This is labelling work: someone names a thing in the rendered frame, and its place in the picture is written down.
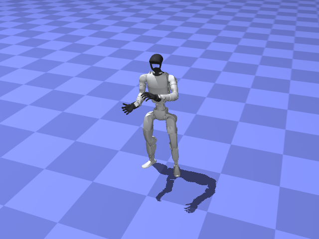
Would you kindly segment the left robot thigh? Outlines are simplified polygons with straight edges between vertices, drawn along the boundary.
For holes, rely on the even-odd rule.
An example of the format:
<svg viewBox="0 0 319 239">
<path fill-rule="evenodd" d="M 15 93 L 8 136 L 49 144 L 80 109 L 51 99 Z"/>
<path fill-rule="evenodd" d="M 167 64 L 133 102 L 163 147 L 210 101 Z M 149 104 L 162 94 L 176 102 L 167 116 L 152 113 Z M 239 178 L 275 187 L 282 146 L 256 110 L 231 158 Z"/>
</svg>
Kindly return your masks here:
<svg viewBox="0 0 319 239">
<path fill-rule="evenodd" d="M 167 113 L 166 114 L 166 129 L 169 134 L 169 146 L 172 150 L 173 148 L 177 148 L 177 127 L 176 127 L 177 116 L 174 114 Z"/>
</svg>

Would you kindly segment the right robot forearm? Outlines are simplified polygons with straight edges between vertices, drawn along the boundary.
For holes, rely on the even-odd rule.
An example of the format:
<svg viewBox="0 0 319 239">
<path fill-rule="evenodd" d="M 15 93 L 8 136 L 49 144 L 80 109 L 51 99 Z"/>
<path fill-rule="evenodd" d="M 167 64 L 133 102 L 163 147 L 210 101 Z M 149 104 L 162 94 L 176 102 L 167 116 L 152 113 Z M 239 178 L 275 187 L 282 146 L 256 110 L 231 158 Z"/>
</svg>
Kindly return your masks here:
<svg viewBox="0 0 319 239">
<path fill-rule="evenodd" d="M 139 95 L 138 95 L 138 97 L 136 99 L 136 102 L 134 104 L 135 104 L 136 107 L 137 106 L 140 107 L 142 105 L 142 103 L 143 103 L 143 98 L 139 97 Z"/>
</svg>

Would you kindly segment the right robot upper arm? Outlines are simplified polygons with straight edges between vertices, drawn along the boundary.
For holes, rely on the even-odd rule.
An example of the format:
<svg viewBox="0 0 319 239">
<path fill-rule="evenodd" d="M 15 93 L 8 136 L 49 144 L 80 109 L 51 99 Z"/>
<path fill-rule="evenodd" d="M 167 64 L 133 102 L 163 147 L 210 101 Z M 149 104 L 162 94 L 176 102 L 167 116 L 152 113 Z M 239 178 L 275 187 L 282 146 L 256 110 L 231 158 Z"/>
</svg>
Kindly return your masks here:
<svg viewBox="0 0 319 239">
<path fill-rule="evenodd" d="M 148 74 L 142 74 L 141 76 L 140 76 L 140 78 L 139 78 L 139 81 L 140 81 L 140 83 L 139 83 L 139 91 L 140 91 L 140 93 L 139 93 L 139 97 L 142 97 L 141 96 L 141 94 L 143 94 L 143 92 L 145 92 L 145 90 L 146 90 L 146 78 L 147 78 L 147 75 Z M 146 97 L 146 96 L 145 96 Z M 143 101 L 144 101 L 145 99 L 144 99 L 144 97 L 143 97 Z"/>
</svg>

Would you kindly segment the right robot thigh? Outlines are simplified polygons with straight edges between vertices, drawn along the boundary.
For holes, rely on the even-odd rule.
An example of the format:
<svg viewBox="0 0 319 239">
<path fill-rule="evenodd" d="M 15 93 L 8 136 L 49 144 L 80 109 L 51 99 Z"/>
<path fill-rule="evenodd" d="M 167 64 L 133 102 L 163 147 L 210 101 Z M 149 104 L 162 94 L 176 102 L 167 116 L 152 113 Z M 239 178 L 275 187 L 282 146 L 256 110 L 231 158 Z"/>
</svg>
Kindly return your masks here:
<svg viewBox="0 0 319 239">
<path fill-rule="evenodd" d="M 154 114 L 153 111 L 148 112 L 144 117 L 144 124 L 143 124 L 143 134 L 145 140 L 150 145 L 155 145 L 157 142 L 156 137 L 153 136 L 153 122 L 154 122 Z"/>
</svg>

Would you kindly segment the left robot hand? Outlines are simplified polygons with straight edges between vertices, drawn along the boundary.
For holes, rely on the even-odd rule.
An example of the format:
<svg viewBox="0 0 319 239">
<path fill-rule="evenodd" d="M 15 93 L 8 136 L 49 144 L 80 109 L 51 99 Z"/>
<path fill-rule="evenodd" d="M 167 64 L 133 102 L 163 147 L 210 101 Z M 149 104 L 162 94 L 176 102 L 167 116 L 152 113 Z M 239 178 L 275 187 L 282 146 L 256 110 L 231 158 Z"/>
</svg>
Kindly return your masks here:
<svg viewBox="0 0 319 239">
<path fill-rule="evenodd" d="M 142 98 L 144 97 L 144 99 L 149 100 L 149 99 L 153 99 L 154 101 L 157 101 L 157 102 L 160 102 L 161 99 L 159 98 L 159 96 L 157 94 L 152 94 L 152 93 L 149 93 L 149 92 L 143 92 L 143 94 L 141 94 Z M 146 96 L 146 97 L 145 97 Z"/>
</svg>

